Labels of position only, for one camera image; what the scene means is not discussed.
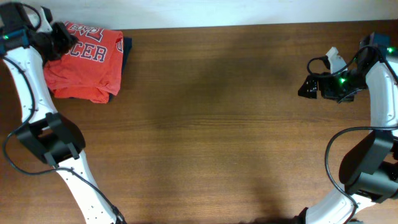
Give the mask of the salmon red t-shirt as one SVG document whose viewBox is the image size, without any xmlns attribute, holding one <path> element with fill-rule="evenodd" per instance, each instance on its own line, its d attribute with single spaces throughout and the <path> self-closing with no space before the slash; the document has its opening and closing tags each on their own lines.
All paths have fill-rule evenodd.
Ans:
<svg viewBox="0 0 398 224">
<path fill-rule="evenodd" d="M 78 38 L 60 60 L 49 61 L 44 67 L 47 87 L 52 90 L 68 87 L 95 87 L 107 92 L 106 71 L 111 55 L 110 39 L 123 36 L 119 30 L 90 27 L 65 22 L 67 31 Z"/>
</svg>

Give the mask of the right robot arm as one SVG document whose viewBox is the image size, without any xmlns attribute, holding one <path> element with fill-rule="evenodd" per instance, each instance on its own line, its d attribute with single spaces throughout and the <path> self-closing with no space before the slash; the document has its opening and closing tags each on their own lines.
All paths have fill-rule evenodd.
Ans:
<svg viewBox="0 0 398 224">
<path fill-rule="evenodd" d="M 397 164 L 385 160 L 388 155 L 397 157 L 397 48 L 390 43 L 389 36 L 373 32 L 360 41 L 349 62 L 332 47 L 319 57 L 327 72 L 308 71 L 299 96 L 321 95 L 342 103 L 367 90 L 371 124 L 344 129 L 329 140 L 324 166 L 334 188 L 316 205 L 304 208 L 292 223 L 355 223 L 354 216 L 361 210 L 397 199 Z M 344 156 L 335 180 L 329 166 L 332 144 L 353 131 L 368 131 L 368 135 Z"/>
</svg>

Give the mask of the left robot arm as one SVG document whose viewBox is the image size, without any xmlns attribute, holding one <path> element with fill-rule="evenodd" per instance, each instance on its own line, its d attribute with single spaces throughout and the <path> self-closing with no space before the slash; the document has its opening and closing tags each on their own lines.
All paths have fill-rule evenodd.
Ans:
<svg viewBox="0 0 398 224">
<path fill-rule="evenodd" d="M 82 132 L 55 108 L 44 77 L 44 64 L 58 60 L 78 39 L 46 7 L 21 2 L 1 4 L 1 60 L 10 71 L 19 97 L 22 123 L 16 137 L 49 170 L 28 172 L 18 167 L 2 144 L 5 160 L 18 172 L 37 176 L 57 173 L 66 183 L 86 223 L 123 224 L 125 218 L 98 188 L 91 174 Z"/>
</svg>

